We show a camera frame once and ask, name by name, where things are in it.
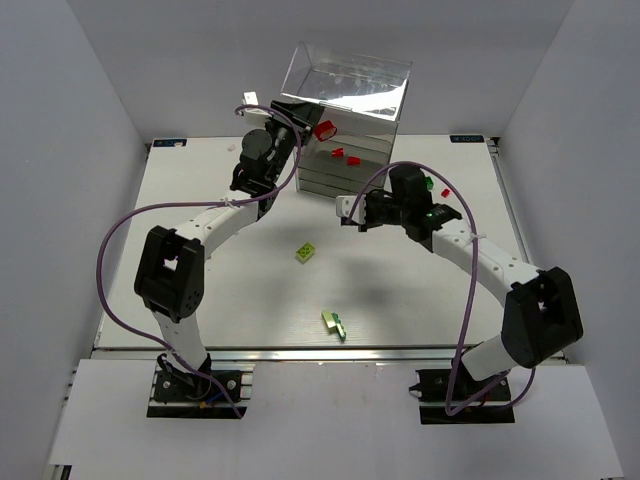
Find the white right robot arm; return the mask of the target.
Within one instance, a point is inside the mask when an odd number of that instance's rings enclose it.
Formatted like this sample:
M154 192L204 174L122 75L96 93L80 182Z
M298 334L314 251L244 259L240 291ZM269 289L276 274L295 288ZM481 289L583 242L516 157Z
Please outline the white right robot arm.
M489 241L466 202L458 208L436 202L427 185L429 168L398 162L382 171L389 189L365 187L351 205L337 202L342 221L362 232L401 227L410 240L466 272L470 286L482 286L503 309L500 332L470 349L460 347L453 374L481 382L515 367L532 370L583 337L573 282L565 270L544 270Z

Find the large red lego piece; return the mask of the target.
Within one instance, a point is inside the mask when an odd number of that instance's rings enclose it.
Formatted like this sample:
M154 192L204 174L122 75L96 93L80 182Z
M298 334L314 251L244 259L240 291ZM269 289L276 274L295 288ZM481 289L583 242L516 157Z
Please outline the large red lego piece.
M314 128L313 133L319 142L324 142L336 135L337 127L331 120L325 120Z

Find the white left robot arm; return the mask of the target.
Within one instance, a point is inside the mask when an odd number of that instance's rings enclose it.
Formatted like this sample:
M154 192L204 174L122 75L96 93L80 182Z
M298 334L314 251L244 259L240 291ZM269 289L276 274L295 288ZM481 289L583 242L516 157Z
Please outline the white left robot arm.
M175 228L154 227L147 234L136 273L134 292L170 345L159 365L194 398L205 396L211 384L178 360L201 373L211 372L196 319L205 291L205 261L231 236L267 214L289 156L297 145L309 142L324 113L323 107L307 102L274 101L270 107L285 118L270 116L262 127L245 134L229 187L231 199L257 201L235 206L225 198L221 207L208 208Z

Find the lime green lego brick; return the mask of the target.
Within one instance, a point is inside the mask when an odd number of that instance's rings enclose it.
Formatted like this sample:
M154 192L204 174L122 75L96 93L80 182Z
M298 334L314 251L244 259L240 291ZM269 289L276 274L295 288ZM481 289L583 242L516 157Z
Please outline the lime green lego brick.
M295 258L297 261L304 264L314 256L315 252L315 246L309 242L306 242L296 251Z

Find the light green lego assembly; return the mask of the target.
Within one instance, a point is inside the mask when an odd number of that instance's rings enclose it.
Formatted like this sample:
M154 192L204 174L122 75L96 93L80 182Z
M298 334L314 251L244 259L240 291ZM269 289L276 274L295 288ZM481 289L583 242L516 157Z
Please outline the light green lego assembly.
M329 310L323 310L321 312L321 317L325 322L327 329L331 332L335 332L341 342L345 342L347 333L338 314Z

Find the clear drawer container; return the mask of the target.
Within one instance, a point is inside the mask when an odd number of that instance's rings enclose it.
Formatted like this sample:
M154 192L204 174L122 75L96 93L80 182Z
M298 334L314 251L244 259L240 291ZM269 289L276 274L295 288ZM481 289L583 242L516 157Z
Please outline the clear drawer container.
M320 123L331 120L337 127L324 142L312 133L296 173L298 191L328 198L354 195L390 163L411 67L408 61L298 44L281 95L319 105ZM336 148L345 156L333 157ZM349 166L349 156L361 164Z

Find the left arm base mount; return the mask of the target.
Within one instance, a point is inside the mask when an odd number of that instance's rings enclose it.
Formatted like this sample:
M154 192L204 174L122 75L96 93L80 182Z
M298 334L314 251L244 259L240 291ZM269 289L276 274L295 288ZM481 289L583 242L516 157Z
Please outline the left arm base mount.
M156 359L146 416L155 419L239 420L252 393L250 369L214 368L214 382L180 370L164 354Z

